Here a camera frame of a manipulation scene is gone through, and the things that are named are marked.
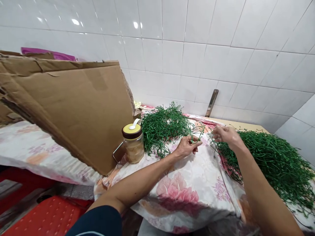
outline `forearm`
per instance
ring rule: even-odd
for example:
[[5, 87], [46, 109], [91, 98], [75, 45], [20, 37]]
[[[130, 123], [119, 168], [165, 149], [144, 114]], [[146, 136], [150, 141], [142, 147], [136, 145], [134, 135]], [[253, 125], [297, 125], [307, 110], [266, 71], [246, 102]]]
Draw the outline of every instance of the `forearm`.
[[89, 210], [98, 206], [109, 205], [117, 209], [119, 213], [124, 212], [146, 196], [162, 174], [174, 165], [177, 160], [178, 156], [171, 153], [165, 158], [127, 176], [113, 185], [105, 194], [101, 195]]
[[249, 206], [264, 235], [303, 235], [291, 212], [270, 186], [250, 151], [234, 150]]

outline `jar lid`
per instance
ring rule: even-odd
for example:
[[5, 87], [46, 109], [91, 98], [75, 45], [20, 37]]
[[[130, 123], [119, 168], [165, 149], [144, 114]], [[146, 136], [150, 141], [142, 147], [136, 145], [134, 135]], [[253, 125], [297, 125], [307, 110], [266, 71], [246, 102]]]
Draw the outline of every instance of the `jar lid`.
[[131, 129], [131, 127], [133, 125], [134, 124], [128, 124], [124, 128], [122, 128], [122, 130], [121, 130], [122, 131], [122, 136], [125, 139], [137, 139], [138, 137], [141, 136], [141, 134], [142, 134], [142, 127], [141, 127], [141, 125], [136, 124], [135, 128]]

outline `white tiled wall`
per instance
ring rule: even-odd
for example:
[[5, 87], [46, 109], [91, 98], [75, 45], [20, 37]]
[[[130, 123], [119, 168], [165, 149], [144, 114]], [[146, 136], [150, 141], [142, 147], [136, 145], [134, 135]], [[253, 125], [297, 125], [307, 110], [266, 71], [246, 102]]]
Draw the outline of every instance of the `white tiled wall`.
[[119, 60], [148, 105], [204, 115], [219, 89], [212, 117], [270, 132], [315, 93], [315, 0], [0, 0], [0, 35], [2, 50]]
[[315, 166], [315, 95], [311, 97], [276, 134], [286, 139]]

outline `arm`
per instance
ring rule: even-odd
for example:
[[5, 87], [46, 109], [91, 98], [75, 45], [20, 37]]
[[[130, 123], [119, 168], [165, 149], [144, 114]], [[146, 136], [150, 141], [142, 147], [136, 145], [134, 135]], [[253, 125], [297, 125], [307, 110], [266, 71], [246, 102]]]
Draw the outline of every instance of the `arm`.
[[214, 139], [234, 151], [253, 216], [264, 235], [303, 235], [278, 194], [270, 186], [239, 134], [231, 127], [217, 127]]
[[88, 209], [109, 205], [114, 207], [120, 214], [127, 208], [137, 203], [146, 196], [154, 185], [158, 182], [161, 175], [172, 167], [177, 161], [188, 156], [191, 152], [198, 152], [198, 146], [202, 142], [190, 143], [191, 137], [183, 137], [174, 152], [163, 159], [142, 168], [135, 173], [127, 176], [112, 186], [106, 193], [99, 197]]

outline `floral tablecloth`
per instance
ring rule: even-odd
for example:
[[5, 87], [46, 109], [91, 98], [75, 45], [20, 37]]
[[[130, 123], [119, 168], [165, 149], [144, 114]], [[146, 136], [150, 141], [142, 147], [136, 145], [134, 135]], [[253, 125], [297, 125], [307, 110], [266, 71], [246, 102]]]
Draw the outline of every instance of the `floral tablecloth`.
[[[208, 133], [216, 125], [223, 125], [205, 117], [188, 115], [192, 123], [206, 125], [203, 144], [198, 152], [177, 162], [164, 173], [151, 192], [132, 206], [132, 209], [158, 229], [175, 234], [192, 232], [207, 226], [212, 235], [258, 235], [242, 185], [230, 179]], [[169, 143], [170, 151], [179, 144]], [[119, 180], [159, 160], [147, 154], [137, 164], [123, 158], [108, 177], [94, 186], [97, 199]], [[312, 216], [305, 218], [295, 213], [304, 225], [313, 226]], [[303, 230], [309, 230], [298, 223]]]
[[0, 128], [0, 165], [78, 185], [93, 186], [102, 177], [28, 121]]

